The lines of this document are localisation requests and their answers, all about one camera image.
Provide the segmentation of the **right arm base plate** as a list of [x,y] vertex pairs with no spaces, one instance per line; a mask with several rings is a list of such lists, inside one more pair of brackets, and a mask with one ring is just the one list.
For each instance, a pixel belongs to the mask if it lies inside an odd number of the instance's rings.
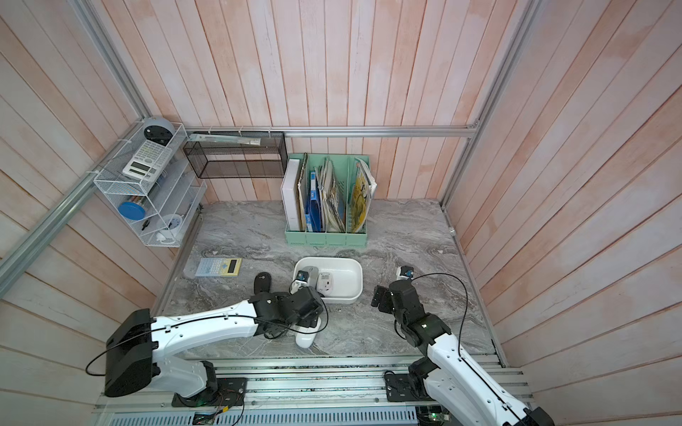
[[389,402],[433,401],[424,389],[417,388],[409,374],[388,370],[383,374],[386,398]]

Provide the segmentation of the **white storage box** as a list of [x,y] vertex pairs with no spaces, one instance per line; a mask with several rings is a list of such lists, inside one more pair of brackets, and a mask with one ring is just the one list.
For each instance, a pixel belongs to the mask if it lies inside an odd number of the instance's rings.
[[356,260],[342,257],[304,257],[296,263],[294,278],[299,270],[305,270],[307,266],[318,267],[320,273],[331,273],[331,296],[324,297],[315,289],[328,305],[350,305],[362,294],[362,266]]

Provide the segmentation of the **white mouse with label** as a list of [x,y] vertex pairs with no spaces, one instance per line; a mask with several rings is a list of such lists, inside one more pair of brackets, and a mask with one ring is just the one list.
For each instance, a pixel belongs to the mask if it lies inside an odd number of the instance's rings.
[[333,277],[331,273],[319,274],[316,289],[324,297],[331,296],[333,291]]

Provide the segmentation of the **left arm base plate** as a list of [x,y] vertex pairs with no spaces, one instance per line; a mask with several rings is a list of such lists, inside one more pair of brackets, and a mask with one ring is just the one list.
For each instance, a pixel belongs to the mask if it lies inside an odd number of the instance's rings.
[[173,408],[217,408],[218,406],[242,406],[247,390],[246,377],[218,378],[206,390],[193,397],[183,398],[175,394],[172,399]]

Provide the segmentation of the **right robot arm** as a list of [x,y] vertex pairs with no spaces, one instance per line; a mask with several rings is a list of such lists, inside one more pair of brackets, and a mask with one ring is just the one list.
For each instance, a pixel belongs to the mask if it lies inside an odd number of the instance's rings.
[[394,316],[406,341],[423,357],[410,365],[413,392],[446,408],[463,425],[552,425],[543,408],[528,408],[461,346],[437,315],[426,312],[411,280],[375,287],[371,302]]

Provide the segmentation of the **black slim mouse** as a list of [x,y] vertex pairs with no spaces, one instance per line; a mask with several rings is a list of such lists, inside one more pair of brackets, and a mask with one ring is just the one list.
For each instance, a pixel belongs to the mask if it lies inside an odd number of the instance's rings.
[[272,275],[267,272],[258,273],[253,281],[254,294],[269,293],[272,288]]

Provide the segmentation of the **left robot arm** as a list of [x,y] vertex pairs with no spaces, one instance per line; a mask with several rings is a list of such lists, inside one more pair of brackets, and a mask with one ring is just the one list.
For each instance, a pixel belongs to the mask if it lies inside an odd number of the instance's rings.
[[154,389],[171,392],[181,406],[217,406],[227,399],[214,365],[180,353],[195,347],[262,335],[274,340],[287,332],[314,337],[329,322],[329,310],[311,288],[296,293],[261,291],[224,308],[183,316],[133,312],[106,342],[104,394],[120,398]]

